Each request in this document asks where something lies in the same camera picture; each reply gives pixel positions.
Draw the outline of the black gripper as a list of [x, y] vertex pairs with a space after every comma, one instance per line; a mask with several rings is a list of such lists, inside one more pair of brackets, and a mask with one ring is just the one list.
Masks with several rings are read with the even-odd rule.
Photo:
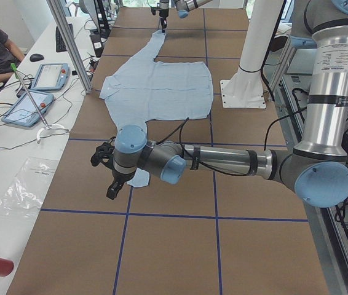
[[162, 28], [162, 33], [165, 33], [167, 28], [167, 17], [168, 17], [168, 0], [160, 0], [159, 1], [159, 17], [160, 24]]
[[114, 200], [123, 188], [125, 182], [131, 180], [135, 176], [135, 172], [135, 168], [132, 168], [131, 171], [127, 173], [117, 171], [115, 168], [113, 168], [112, 175], [114, 177], [114, 180], [112, 184], [108, 187], [106, 193], [107, 198], [109, 198], [110, 200]]

